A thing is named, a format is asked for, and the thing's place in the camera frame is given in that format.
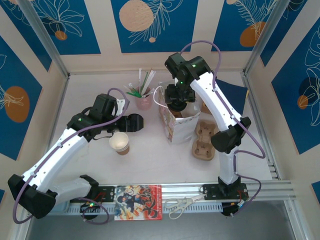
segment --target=white-handled scissors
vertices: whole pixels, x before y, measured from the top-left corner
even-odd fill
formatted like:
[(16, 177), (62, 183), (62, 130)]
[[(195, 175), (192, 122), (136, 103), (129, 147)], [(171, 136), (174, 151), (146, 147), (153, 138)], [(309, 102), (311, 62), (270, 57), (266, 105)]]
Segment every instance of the white-handled scissors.
[[(200, 194), (198, 196), (190, 197), (190, 198), (184, 198), (184, 199), (177, 199), (177, 198), (171, 198), (165, 201), (164, 207), (168, 210), (172, 209), (169, 212), (169, 218), (172, 220), (180, 218), (180, 216), (184, 213), (187, 207), (189, 207), (191, 204), (193, 204), (195, 201), (202, 199), (207, 194)], [(167, 206), (168, 202), (176, 202), (169, 206)], [(180, 214), (177, 217), (171, 217), (171, 214), (175, 214), (178, 211), (181, 211)]]

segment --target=purple cable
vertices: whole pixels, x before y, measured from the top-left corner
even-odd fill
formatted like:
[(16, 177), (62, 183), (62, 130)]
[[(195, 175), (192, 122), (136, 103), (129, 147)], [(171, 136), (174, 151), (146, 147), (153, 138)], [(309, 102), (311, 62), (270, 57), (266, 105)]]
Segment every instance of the purple cable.
[[(217, 79), (217, 72), (219, 70), (219, 67), (220, 67), (220, 64), (221, 64), (221, 51), (220, 49), (218, 48), (217, 45), (215, 45), (213, 42), (211, 41), (206, 41), (206, 40), (198, 40), (198, 41), (193, 41), (193, 42), (190, 42), (189, 44), (187, 44), (181, 51), (180, 51), (180, 54), (182, 54), (186, 48), (190, 47), (191, 45), (193, 44), (196, 44), (196, 43), (207, 43), (207, 44), (210, 44), (212, 45), (218, 52), (219, 54), (219, 61), (218, 61), (218, 64), (215, 68), (215, 71), (213, 72), (211, 70), (211, 72), (213, 73), (213, 79), (212, 79), (212, 87), (213, 87), (213, 91), (216, 93), (217, 97), (220, 99), (220, 101), (222, 102), (222, 104), (224, 105), (224, 107), (226, 108), (226, 110), (228, 111), (228, 113), (230, 114), (230, 117), (232, 117), (234, 114), (232, 113), (232, 111), (230, 110), (230, 108), (228, 107), (227, 103), (224, 101), (224, 99), (222, 98), (222, 96), (219, 94), (218, 91), (215, 91), (215, 86), (216, 86), (216, 79)], [(233, 120), (239, 124), (239, 126), (249, 135), (249, 137), (253, 140), (253, 142), (257, 145), (257, 147), (259, 148), (259, 150), (261, 151), (262, 155), (258, 155), (254, 152), (250, 152), (250, 151), (245, 151), (245, 150), (237, 150), (234, 152), (234, 155), (233, 155), (233, 171), (234, 171), (234, 174), (237, 175), (238, 177), (240, 178), (244, 178), (244, 179), (249, 179), (249, 180), (253, 180), (253, 181), (256, 181), (259, 183), (259, 188), (258, 190), (256, 191), (256, 193), (250, 198), (250, 200), (248, 200), (248, 202), (243, 206), (241, 207), (234, 215), (237, 215), (240, 211), (242, 211), (242, 209), (245, 208), (245, 206), (249, 205), (253, 200), (254, 198), (258, 195), (258, 193), (260, 192), (261, 190), (261, 187), (262, 187), (262, 183), (260, 180), (256, 179), (256, 178), (253, 178), (253, 177), (249, 177), (249, 176), (243, 176), (243, 175), (240, 175), (238, 174), (237, 172), (237, 165), (236, 165), (236, 161), (237, 161), (237, 157), (236, 157), (236, 154), (237, 153), (245, 153), (245, 154), (249, 154), (249, 155), (252, 155), (252, 156), (255, 156), (257, 158), (260, 158), (260, 159), (264, 159), (266, 157), (266, 153), (264, 151), (264, 149), (262, 148), (262, 146), (259, 144), (259, 142), (256, 140), (256, 138), (251, 134), (251, 132), (249, 132), (249, 130), (236, 118), (234, 117)]]
[(94, 203), (96, 205), (98, 205), (102, 210), (104, 210), (106, 212), (106, 220), (105, 221), (102, 221), (102, 222), (94, 222), (94, 221), (89, 221), (85, 218), (85, 212), (90, 209), (90, 207), (86, 208), (83, 212), (82, 212), (82, 218), (83, 218), (83, 221), (85, 221), (86, 223), (88, 224), (93, 224), (93, 225), (103, 225), (103, 224), (107, 224), (109, 222), (109, 213), (108, 213), (108, 210), (99, 202), (97, 201), (94, 201), (94, 200), (91, 200), (89, 198), (85, 198), (85, 197), (78, 197), (77, 199), (79, 200), (83, 200), (83, 201), (87, 201), (87, 202), (91, 202), (91, 203)]
[[(87, 130), (90, 130), (90, 129), (101, 128), (101, 127), (104, 127), (104, 126), (106, 126), (106, 125), (112, 124), (112, 123), (118, 121), (118, 120), (125, 114), (126, 110), (128, 109), (128, 106), (129, 106), (129, 102), (130, 102), (130, 101), (127, 99), (125, 93), (124, 93), (122, 90), (120, 90), (120, 89), (118, 89), (118, 88), (115, 88), (115, 87), (110, 88), (109, 91), (107, 92), (107, 94), (109, 94), (112, 90), (117, 90), (118, 92), (120, 92), (120, 93), (122, 94), (124, 100), (125, 100), (125, 104), (124, 104), (122, 113), (121, 113), (119, 116), (117, 116), (116, 118), (114, 118), (114, 119), (112, 119), (112, 120), (110, 120), (110, 121), (107, 121), (107, 122), (104, 122), (104, 123), (101, 123), (101, 124), (97, 124), (97, 125), (88, 126), (88, 127), (85, 127), (85, 128), (83, 128), (83, 129), (81, 129), (81, 130), (79, 130), (79, 131), (71, 134), (71, 135), (68, 136), (65, 140), (63, 140), (63, 141), (61, 142), (61, 145), (62, 145), (62, 146), (63, 146), (63, 144), (65, 144), (67, 141), (69, 141), (70, 139), (72, 139), (74, 136), (77, 136), (78, 134), (80, 134), (80, 133), (82, 133), (82, 132), (85, 132), (85, 131), (87, 131)], [(48, 154), (48, 156), (39, 164), (39, 166), (34, 170), (34, 172), (33, 172), (34, 175), (31, 175), (31, 176), (27, 179), (27, 181), (24, 183), (24, 185), (22, 186), (20, 192), (18, 193), (18, 195), (17, 195), (17, 197), (16, 197), (16, 199), (15, 199), (15, 201), (14, 201), (14, 205), (13, 205), (12, 217), (13, 217), (13, 221), (14, 221), (16, 224), (23, 224), (23, 223), (25, 223), (26, 221), (28, 221), (29, 219), (31, 219), (31, 218), (33, 217), (32, 215), (30, 215), (30, 216), (28, 216), (26, 219), (24, 219), (24, 220), (22, 220), (22, 221), (20, 221), (20, 220), (17, 219), (17, 208), (18, 208), (18, 204), (19, 204), (20, 198), (21, 198), (23, 192), (26, 190), (26, 187), (27, 187), (27, 186), (29, 185), (29, 183), (31, 182), (32, 178), (33, 178), (34, 176), (36, 176), (37, 172), (39, 172), (39, 170), (43, 167), (43, 165), (52, 157), (53, 154), (55, 154), (55, 152), (56, 152), (59, 148), (62, 148), (62, 146), (56, 146), (56, 147)]]

